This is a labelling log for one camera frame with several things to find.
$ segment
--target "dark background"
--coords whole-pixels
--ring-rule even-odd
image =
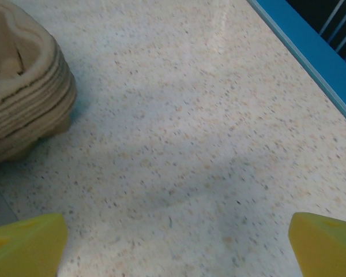
[[[305,21],[317,32],[322,29],[325,21],[328,19],[332,13],[334,7],[338,4],[339,0],[286,0]],[[332,32],[336,29],[339,22],[342,20],[346,14],[346,0],[333,17],[332,21],[322,34],[325,41],[331,36]],[[336,49],[343,38],[346,36],[346,22],[341,27],[340,31],[335,35],[334,39],[331,41],[330,46]],[[346,57],[346,44],[339,52],[342,58]]]

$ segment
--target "countertop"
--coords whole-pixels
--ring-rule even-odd
[[[16,0],[78,85],[71,129],[0,165],[61,212],[59,277],[300,276],[294,212],[346,220],[346,120],[245,0]]]

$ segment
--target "yellow plastic object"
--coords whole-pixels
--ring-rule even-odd
[[[0,277],[55,277],[66,242],[61,214],[0,227]]]
[[[346,277],[346,222],[297,212],[289,241],[304,277]]]

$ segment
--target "speckled countertop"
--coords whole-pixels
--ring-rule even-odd
[[[62,212],[59,277],[300,276],[291,216],[346,220],[346,120],[245,0],[16,0],[79,87],[72,128],[0,166]]]

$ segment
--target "blue countertop edge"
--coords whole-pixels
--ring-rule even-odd
[[[346,62],[286,0],[248,2],[346,117]]]

